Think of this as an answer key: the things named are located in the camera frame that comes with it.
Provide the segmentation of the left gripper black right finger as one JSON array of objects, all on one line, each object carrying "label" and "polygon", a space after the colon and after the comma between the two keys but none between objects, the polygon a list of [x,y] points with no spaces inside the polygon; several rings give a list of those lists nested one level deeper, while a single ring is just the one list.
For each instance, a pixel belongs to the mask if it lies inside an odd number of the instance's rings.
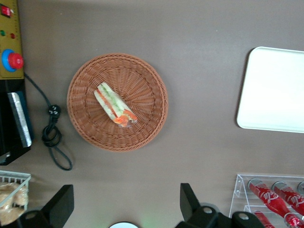
[{"label": "left gripper black right finger", "polygon": [[190,184],[180,185],[180,210],[183,216],[177,228],[230,228],[232,221],[213,205],[201,205]]}]

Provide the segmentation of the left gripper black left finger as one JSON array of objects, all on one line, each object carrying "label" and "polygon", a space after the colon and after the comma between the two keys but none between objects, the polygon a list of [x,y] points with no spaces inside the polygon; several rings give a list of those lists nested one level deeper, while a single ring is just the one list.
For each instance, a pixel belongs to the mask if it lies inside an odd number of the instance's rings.
[{"label": "left gripper black left finger", "polygon": [[64,185],[40,210],[28,211],[18,219],[19,228],[62,228],[74,211],[74,186]]}]

